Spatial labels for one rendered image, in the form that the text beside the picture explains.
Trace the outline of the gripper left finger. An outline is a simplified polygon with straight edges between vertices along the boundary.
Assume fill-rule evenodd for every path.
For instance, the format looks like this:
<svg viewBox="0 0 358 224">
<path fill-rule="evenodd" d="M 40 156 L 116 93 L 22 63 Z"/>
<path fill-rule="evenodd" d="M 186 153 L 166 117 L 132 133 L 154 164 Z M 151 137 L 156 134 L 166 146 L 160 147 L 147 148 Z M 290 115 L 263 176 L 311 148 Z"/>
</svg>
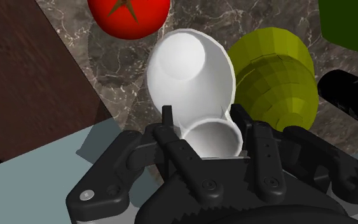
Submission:
<svg viewBox="0 0 358 224">
<path fill-rule="evenodd" d="M 211 178 L 187 141 L 178 138 L 172 108 L 163 106 L 162 122 L 148 125 L 143 133 L 121 132 L 69 192 L 65 204 L 71 223 L 124 213 L 135 180 L 146 166 L 160 163 L 174 165 L 200 205 L 212 207 L 223 201 L 222 184 Z"/>
</svg>

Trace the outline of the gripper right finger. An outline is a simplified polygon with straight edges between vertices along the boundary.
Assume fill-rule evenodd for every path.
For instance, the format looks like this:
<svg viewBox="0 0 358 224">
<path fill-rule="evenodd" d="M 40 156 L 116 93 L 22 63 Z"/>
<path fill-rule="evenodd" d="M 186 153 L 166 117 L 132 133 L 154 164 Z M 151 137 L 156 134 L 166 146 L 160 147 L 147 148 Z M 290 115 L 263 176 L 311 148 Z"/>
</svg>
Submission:
<svg viewBox="0 0 358 224">
<path fill-rule="evenodd" d="M 254 171 L 254 186 L 267 199 L 281 199 L 292 185 L 285 173 L 301 185 L 358 205 L 358 159 L 299 126 L 282 132 L 253 120 L 239 104 L 230 116 L 241 130 Z"/>
</svg>

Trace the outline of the white vase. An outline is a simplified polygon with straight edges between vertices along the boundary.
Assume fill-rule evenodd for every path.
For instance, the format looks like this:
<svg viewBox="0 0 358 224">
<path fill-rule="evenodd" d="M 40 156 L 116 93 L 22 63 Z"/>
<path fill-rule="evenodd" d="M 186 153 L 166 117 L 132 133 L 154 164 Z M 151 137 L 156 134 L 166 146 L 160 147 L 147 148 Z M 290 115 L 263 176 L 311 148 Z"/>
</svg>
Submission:
<svg viewBox="0 0 358 224">
<path fill-rule="evenodd" d="M 172 107 L 174 130 L 201 158 L 230 158 L 242 135 L 229 110 L 235 73 L 226 50 L 194 29 L 170 31 L 149 56 L 146 85 L 154 107 Z"/>
</svg>

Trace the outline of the yellow-green ribbed vase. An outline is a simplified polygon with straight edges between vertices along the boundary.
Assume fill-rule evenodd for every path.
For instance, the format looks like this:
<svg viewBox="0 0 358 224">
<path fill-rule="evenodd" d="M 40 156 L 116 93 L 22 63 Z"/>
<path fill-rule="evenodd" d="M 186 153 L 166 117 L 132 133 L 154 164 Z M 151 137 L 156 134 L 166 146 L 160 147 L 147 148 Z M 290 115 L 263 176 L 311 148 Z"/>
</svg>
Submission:
<svg viewBox="0 0 358 224">
<path fill-rule="evenodd" d="M 278 131 L 312 126 L 319 96 L 312 58 L 299 37 L 278 27 L 257 29 L 241 37 L 228 55 L 236 76 L 235 103 L 253 120 Z"/>
</svg>

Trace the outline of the black cylinder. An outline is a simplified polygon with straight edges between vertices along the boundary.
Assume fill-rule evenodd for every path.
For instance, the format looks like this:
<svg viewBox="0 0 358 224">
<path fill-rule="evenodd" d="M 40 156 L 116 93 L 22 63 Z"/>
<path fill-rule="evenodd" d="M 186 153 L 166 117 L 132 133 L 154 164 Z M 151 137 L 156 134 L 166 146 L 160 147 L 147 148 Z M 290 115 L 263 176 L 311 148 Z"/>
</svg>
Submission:
<svg viewBox="0 0 358 224">
<path fill-rule="evenodd" d="M 358 121 L 358 76 L 335 69 L 319 80 L 317 89 L 324 100 Z"/>
</svg>

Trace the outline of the red tomato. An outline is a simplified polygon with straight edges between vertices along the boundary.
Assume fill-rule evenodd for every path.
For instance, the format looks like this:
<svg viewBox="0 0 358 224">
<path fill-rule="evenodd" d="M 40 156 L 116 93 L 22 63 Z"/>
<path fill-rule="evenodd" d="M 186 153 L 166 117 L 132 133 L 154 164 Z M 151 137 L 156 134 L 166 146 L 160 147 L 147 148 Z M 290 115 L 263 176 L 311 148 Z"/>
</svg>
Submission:
<svg viewBox="0 0 358 224">
<path fill-rule="evenodd" d="M 87 0 L 97 25 L 110 36 L 141 39 L 165 23 L 170 0 Z"/>
</svg>

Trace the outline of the dark green object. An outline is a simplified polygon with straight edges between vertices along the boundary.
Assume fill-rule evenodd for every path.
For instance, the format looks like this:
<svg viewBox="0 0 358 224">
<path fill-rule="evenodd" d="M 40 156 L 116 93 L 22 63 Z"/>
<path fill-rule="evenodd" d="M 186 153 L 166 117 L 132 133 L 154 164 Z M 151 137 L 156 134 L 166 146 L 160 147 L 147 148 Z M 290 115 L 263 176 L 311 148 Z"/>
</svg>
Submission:
<svg viewBox="0 0 358 224">
<path fill-rule="evenodd" d="M 358 52 L 358 0 L 318 0 L 318 5 L 323 38 Z"/>
</svg>

